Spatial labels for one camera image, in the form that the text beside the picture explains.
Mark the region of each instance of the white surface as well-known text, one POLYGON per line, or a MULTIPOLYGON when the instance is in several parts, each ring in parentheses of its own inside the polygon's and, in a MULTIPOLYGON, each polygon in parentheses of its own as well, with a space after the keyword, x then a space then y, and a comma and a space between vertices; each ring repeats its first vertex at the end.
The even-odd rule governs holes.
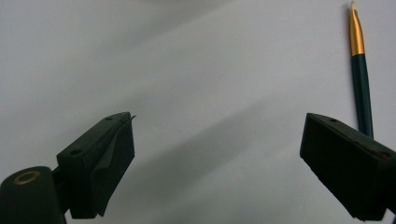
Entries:
MULTIPOLYGON (((131 111, 136 158, 105 216, 68 223, 360 223, 299 157, 307 112, 356 127, 348 6, 3 1, 0 179, 55 168, 99 119, 131 111)), ((396 1, 358 11, 375 139, 396 149, 396 1)))

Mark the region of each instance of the brush tip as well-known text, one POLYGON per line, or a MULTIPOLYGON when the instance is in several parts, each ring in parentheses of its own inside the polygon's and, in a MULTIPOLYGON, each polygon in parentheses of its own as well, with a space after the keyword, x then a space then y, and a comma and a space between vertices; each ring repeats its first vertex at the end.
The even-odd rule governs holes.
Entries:
POLYGON ((352 10, 356 10, 356 2, 355 2, 355 0, 352 0, 352 2, 350 3, 350 9, 352 9, 352 10))

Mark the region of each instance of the brass ring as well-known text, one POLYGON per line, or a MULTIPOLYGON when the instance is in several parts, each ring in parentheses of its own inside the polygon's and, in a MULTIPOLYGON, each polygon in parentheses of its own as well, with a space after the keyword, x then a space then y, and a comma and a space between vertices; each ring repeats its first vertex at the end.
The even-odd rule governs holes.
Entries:
POLYGON ((40 175, 41 175, 41 173, 38 171, 25 172, 25 173, 15 177, 14 184, 16 184, 16 185, 28 184, 32 181, 35 181, 40 175))

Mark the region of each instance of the gold ferrule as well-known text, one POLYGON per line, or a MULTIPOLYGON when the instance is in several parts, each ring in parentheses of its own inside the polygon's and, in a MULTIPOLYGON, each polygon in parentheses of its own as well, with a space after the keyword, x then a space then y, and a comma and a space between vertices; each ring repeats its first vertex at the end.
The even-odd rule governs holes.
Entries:
POLYGON ((365 52, 363 32, 361 31, 361 23, 359 22, 358 18, 358 11, 355 9, 350 10, 349 37, 351 56, 363 54, 365 52))

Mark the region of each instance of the pen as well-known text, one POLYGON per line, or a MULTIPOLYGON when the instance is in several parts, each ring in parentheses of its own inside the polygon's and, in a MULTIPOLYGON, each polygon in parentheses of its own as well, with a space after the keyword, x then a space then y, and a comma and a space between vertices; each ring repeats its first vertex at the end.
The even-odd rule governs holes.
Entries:
POLYGON ((367 74, 366 57, 363 43, 361 23, 356 10, 356 2, 350 4, 349 37, 352 63, 353 89, 355 93, 356 112, 359 131, 372 138, 373 121, 370 103, 369 78, 367 74))

